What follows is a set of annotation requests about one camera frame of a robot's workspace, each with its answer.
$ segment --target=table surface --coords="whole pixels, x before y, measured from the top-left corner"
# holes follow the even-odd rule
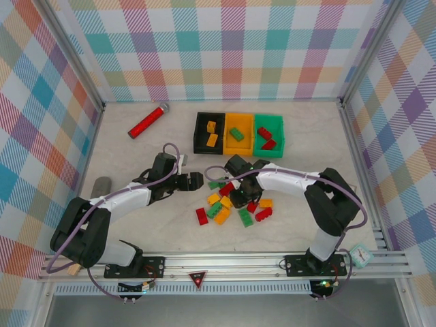
[[[132,140],[134,125],[156,104],[108,104],[84,180],[81,196],[89,198],[95,179],[109,176],[112,191],[126,186],[153,164],[166,142],[173,142],[188,154],[184,172],[224,165],[230,156],[193,154],[193,132],[199,111],[246,112],[283,115],[285,150],[283,158],[270,160],[279,166],[308,172],[334,168],[350,185],[358,179],[349,153],[339,113],[334,102],[172,102],[163,115],[144,133]],[[251,163],[256,157],[245,157]],[[144,251],[305,251],[317,225],[305,199],[265,191],[263,198],[274,201],[274,213],[244,228],[236,209],[223,225],[214,221],[200,226],[197,208],[208,208],[213,191],[205,185],[192,192],[176,192],[171,198],[140,208],[111,221],[108,239],[123,239]],[[362,221],[359,213],[352,224]],[[364,243],[376,250],[371,224],[350,231],[342,247]]]

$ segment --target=red cylinder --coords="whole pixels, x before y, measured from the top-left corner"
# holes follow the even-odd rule
[[[159,107],[154,109],[147,117],[142,119],[134,128],[129,130],[127,134],[135,139],[139,134],[145,131],[151,124],[153,124],[160,116],[170,109],[168,104],[160,104]]]

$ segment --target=clock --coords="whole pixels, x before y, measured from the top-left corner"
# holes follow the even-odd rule
[[[365,267],[374,258],[374,255],[362,243],[357,244],[350,254],[359,269]]]

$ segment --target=yellow bin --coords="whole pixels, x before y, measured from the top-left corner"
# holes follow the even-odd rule
[[[236,127],[244,134],[244,139],[238,142],[230,130]],[[253,155],[254,145],[254,115],[225,114],[224,124],[224,155]]]

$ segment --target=warning triangle sign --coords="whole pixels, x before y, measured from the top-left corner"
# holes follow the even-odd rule
[[[198,289],[200,289],[200,287],[202,287],[204,276],[206,276],[206,273],[207,273],[207,270],[189,273],[189,276],[191,277],[193,283],[197,286]]]

